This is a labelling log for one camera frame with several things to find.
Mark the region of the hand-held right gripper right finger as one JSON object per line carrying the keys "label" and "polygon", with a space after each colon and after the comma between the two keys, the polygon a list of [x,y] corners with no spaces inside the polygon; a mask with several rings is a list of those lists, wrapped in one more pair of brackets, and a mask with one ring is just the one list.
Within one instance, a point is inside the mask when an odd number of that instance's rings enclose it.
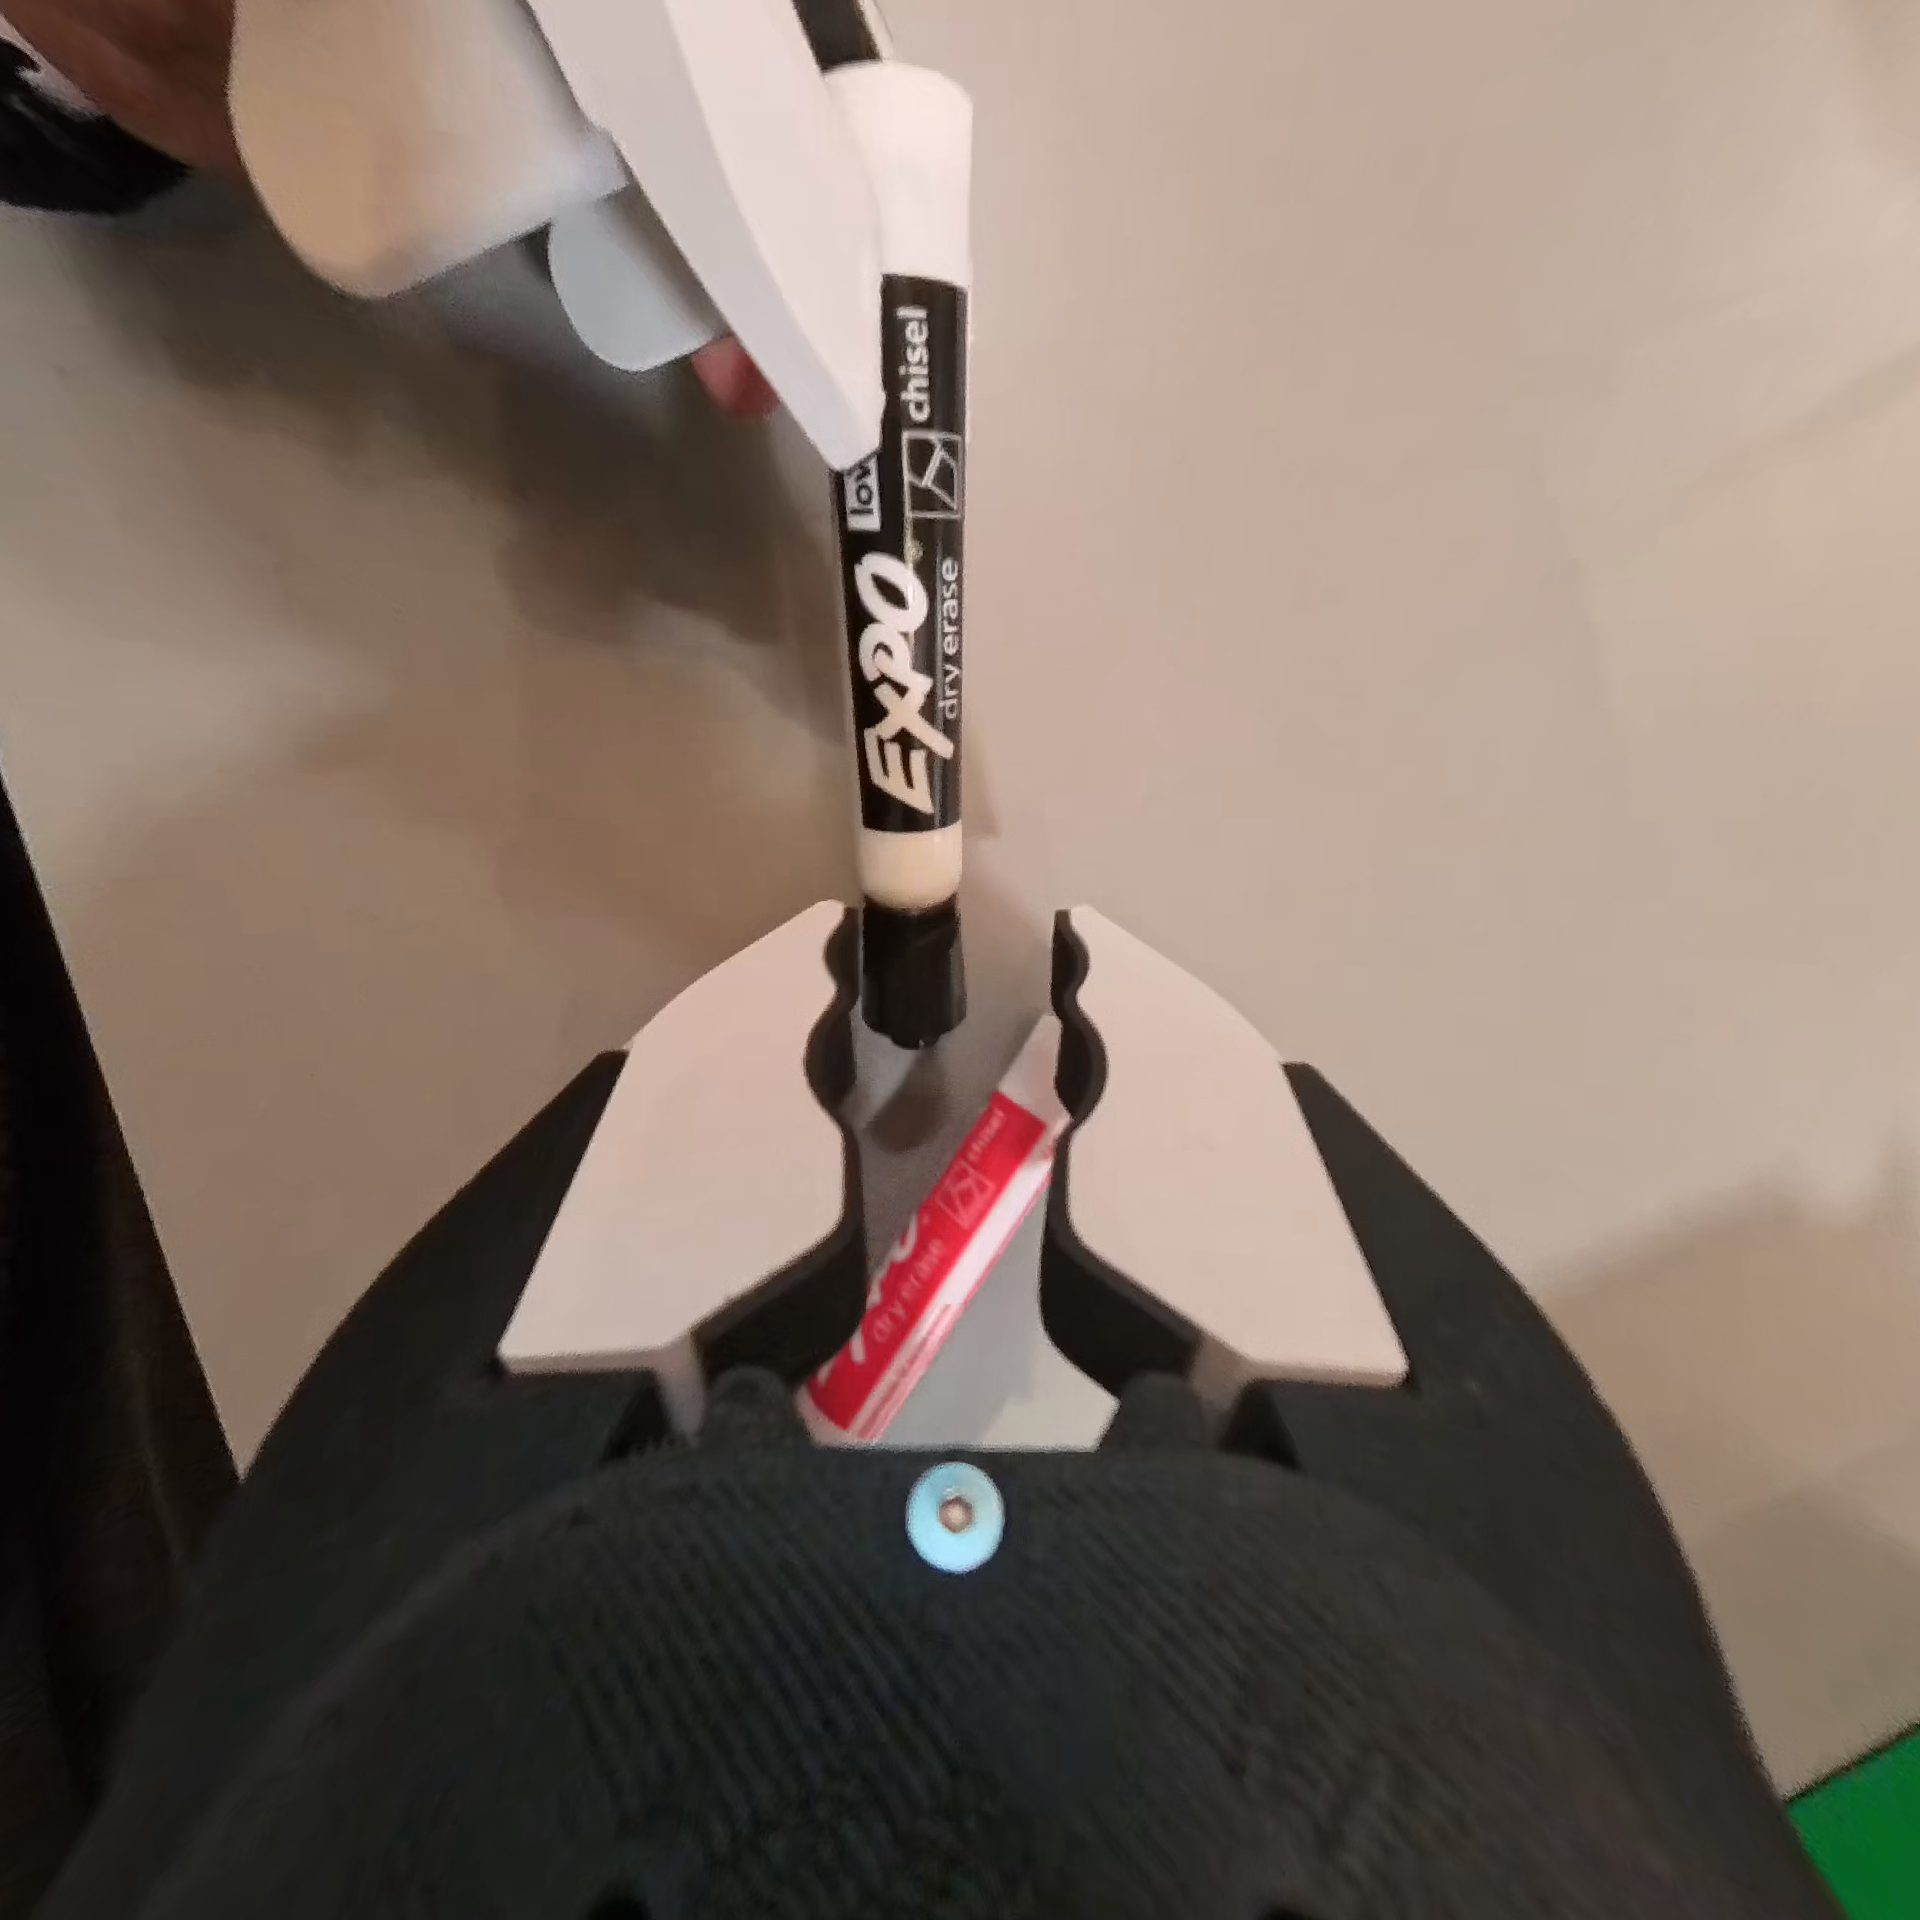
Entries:
{"label": "hand-held right gripper right finger", "polygon": [[1124,1396],[1186,1381],[1233,1417],[1272,1381],[1397,1390],[1405,1338],[1280,1052],[1106,913],[1056,916],[1056,1089],[1040,1306],[1056,1353]]}

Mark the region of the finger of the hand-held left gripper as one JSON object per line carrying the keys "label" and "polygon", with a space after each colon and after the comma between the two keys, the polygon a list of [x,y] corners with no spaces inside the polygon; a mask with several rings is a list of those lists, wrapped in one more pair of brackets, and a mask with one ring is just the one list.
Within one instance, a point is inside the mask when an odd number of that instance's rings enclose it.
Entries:
{"label": "finger of the hand-held left gripper", "polygon": [[894,55],[891,28],[879,3],[790,3],[820,71],[835,71]]}
{"label": "finger of the hand-held left gripper", "polygon": [[572,332],[619,373],[732,338],[830,470],[879,444],[879,231],[790,3],[527,3],[619,181],[549,224]]}

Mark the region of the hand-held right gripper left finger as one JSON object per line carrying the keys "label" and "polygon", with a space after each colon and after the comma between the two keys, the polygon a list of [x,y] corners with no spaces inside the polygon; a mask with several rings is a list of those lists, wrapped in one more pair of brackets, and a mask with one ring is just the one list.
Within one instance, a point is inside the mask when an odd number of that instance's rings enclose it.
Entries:
{"label": "hand-held right gripper left finger", "polygon": [[507,1374],[636,1372],[700,1420],[721,1374],[798,1388],[849,1342],[855,988],[860,916],[820,901],[634,1036],[500,1336]]}

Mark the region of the red dry erase marker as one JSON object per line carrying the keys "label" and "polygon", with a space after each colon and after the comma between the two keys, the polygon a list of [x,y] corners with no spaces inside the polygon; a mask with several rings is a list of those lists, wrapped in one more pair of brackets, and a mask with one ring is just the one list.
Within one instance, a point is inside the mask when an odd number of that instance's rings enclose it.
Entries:
{"label": "red dry erase marker", "polygon": [[889,1435],[980,1285],[1046,1201],[1067,1125],[1056,1088],[1058,1052],[1062,1022],[1042,1015],[883,1252],[854,1338],[794,1394],[816,1444],[871,1447]]}

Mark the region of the black dry erase marker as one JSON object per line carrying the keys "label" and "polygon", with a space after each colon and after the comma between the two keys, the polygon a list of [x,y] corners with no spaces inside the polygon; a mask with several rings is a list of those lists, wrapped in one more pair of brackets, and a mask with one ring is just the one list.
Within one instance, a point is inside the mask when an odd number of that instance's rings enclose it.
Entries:
{"label": "black dry erase marker", "polygon": [[830,90],[879,216],[879,444],[835,477],[860,978],[870,1027],[925,1052],[966,1015],[974,102],[897,57],[842,65]]}

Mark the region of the person's left hand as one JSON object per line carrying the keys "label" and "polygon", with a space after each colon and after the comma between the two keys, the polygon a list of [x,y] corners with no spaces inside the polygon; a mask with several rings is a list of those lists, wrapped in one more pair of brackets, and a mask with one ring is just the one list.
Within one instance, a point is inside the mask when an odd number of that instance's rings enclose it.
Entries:
{"label": "person's left hand", "polygon": [[5,202],[120,216],[190,177],[252,188],[234,3],[5,3]]}

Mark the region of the person's black sweater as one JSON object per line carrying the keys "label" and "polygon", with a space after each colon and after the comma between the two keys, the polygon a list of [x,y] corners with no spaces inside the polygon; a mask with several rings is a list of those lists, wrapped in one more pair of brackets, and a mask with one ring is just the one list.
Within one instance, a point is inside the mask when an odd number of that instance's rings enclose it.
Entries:
{"label": "person's black sweater", "polygon": [[5,1915],[102,1804],[234,1479],[5,795]]}

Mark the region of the green plastic bin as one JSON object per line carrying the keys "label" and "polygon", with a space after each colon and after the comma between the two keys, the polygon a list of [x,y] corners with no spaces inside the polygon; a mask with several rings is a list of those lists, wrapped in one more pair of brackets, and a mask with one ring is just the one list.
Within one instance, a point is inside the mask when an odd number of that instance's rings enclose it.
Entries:
{"label": "green plastic bin", "polygon": [[1800,1789],[1790,1823],[1846,1915],[1917,1915],[1917,1728]]}

